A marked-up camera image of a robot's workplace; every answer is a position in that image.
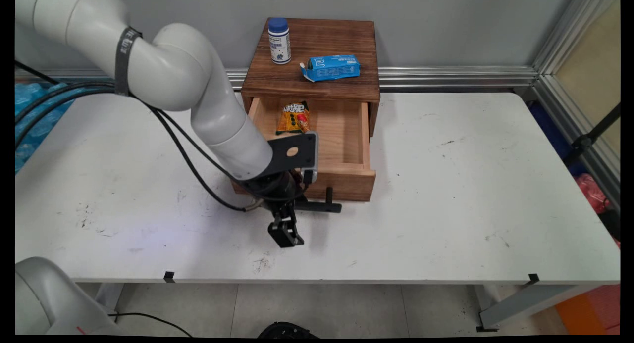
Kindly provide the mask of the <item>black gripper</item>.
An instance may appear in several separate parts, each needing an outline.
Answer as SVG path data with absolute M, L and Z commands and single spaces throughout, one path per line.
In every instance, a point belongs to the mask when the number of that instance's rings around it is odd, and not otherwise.
M 294 204 L 297 199 L 305 199 L 308 187 L 295 170 L 242 181 L 242 189 L 256 200 L 247 210 L 261 207 L 272 213 L 274 220 L 268 226 L 268 233 L 280 248 L 304 244 L 297 229 Z

